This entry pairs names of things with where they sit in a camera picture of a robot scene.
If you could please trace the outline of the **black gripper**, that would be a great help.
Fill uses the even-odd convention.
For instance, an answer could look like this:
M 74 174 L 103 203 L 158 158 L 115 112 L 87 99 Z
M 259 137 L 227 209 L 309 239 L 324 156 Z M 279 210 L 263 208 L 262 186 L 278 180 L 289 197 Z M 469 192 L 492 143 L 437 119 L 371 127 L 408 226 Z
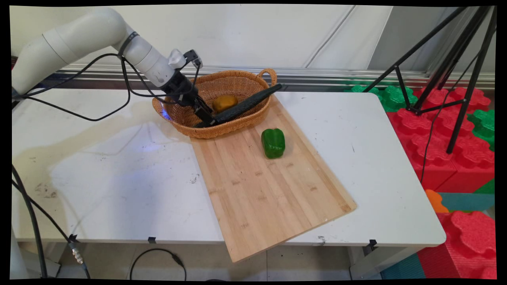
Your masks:
M 181 74 L 180 70 L 174 72 L 172 77 L 161 86 L 161 90 L 166 94 L 166 98 L 161 102 L 194 108 L 194 114 L 201 119 L 201 122 L 194 127 L 209 127 L 211 124 L 215 124 L 212 108 L 198 96 L 197 87 L 185 75 Z

